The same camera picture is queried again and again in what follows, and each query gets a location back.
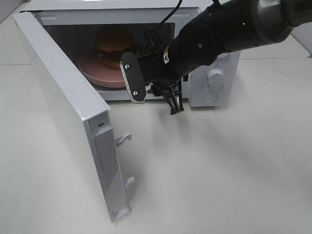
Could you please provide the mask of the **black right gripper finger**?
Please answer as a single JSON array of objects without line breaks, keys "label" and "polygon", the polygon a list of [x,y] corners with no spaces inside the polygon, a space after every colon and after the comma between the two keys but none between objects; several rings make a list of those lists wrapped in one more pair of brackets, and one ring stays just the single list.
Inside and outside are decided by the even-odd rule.
[{"label": "black right gripper finger", "polygon": [[162,90],[162,96],[170,106],[170,114],[175,115],[184,111],[182,98],[182,82],[177,81]]},{"label": "black right gripper finger", "polygon": [[125,52],[121,56],[120,68],[130,101],[143,103],[146,89],[137,57],[131,52]]}]

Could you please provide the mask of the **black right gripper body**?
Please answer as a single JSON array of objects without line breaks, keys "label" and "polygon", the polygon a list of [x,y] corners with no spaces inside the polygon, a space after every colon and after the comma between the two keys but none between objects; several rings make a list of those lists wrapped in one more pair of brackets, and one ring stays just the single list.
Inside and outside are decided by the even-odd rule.
[{"label": "black right gripper body", "polygon": [[190,41],[172,41],[156,52],[140,56],[138,62],[148,93],[161,96],[168,88],[195,69],[195,44]]}]

